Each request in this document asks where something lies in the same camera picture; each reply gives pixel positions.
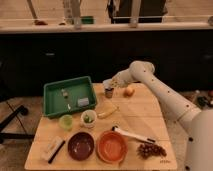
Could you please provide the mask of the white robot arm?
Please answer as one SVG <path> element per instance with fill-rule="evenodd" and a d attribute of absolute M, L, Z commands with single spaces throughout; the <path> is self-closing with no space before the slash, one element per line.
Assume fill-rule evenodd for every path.
<path fill-rule="evenodd" d="M 141 82 L 173 112 L 188 134 L 184 171 L 213 171 L 213 109 L 201 110 L 154 76 L 151 62 L 133 61 L 110 81 L 112 87 Z"/>

